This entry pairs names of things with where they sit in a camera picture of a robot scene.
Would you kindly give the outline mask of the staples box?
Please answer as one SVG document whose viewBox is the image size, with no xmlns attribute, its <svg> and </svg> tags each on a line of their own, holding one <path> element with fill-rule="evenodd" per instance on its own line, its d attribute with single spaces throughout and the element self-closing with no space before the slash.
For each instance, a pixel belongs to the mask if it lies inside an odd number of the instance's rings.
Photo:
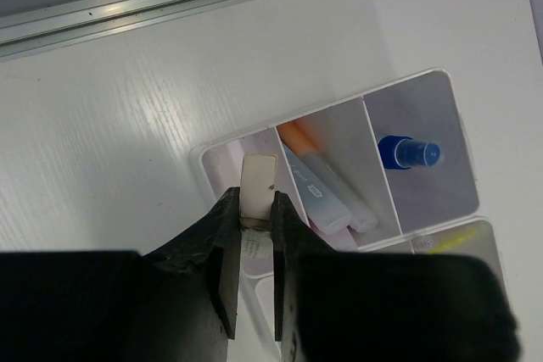
<svg viewBox="0 0 543 362">
<path fill-rule="evenodd" d="M 272 251 L 272 205 L 276 177 L 276 154 L 244 155 L 240 177 L 239 221 L 242 255 L 245 259 L 265 259 Z"/>
</svg>

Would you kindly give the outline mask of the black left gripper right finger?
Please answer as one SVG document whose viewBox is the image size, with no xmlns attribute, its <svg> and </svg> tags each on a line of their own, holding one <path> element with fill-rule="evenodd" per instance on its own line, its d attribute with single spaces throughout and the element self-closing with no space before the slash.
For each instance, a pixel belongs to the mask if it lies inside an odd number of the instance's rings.
<svg viewBox="0 0 543 362">
<path fill-rule="evenodd" d="M 516 361 L 500 282 L 463 255 L 339 252 L 271 207 L 275 336 L 285 361 Z"/>
</svg>

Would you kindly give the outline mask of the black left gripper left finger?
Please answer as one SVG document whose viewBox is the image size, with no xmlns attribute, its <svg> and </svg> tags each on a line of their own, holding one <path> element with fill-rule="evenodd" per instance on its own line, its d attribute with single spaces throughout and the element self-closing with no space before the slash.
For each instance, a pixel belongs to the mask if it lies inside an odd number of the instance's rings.
<svg viewBox="0 0 543 362">
<path fill-rule="evenodd" d="M 146 254 L 4 252 L 4 361 L 223 361 L 235 336 L 239 190 Z"/>
</svg>

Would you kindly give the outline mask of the orange capped marker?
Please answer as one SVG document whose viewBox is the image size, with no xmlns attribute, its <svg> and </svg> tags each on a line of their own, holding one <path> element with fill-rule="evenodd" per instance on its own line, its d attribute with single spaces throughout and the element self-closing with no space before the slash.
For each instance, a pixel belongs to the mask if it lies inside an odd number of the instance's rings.
<svg viewBox="0 0 543 362">
<path fill-rule="evenodd" d="M 348 227 L 363 233 L 378 225 L 378 217 L 374 212 L 333 170 L 310 138 L 294 122 L 279 125 L 277 131 L 283 145 L 289 147 L 350 211 L 352 221 Z"/>
</svg>

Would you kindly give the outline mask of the yellow highlighter pen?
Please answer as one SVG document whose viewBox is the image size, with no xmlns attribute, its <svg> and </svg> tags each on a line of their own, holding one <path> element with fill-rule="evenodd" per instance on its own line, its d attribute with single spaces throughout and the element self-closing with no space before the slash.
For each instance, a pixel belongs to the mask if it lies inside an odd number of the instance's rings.
<svg viewBox="0 0 543 362">
<path fill-rule="evenodd" d="M 434 233 L 420 236 L 413 240 L 412 245 L 418 253 L 444 253 L 458 248 L 475 238 L 479 233 L 474 230 L 460 232 Z"/>
</svg>

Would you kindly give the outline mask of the small blue-capped bottle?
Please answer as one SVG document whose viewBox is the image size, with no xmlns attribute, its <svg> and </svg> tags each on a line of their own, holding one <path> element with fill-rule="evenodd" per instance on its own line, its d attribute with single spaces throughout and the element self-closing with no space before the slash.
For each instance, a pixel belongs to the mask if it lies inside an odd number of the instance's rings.
<svg viewBox="0 0 543 362">
<path fill-rule="evenodd" d="M 385 136 L 378 142 L 378 151 L 386 170 L 433 167 L 441 158 L 439 145 L 417 141 L 409 136 Z"/>
</svg>

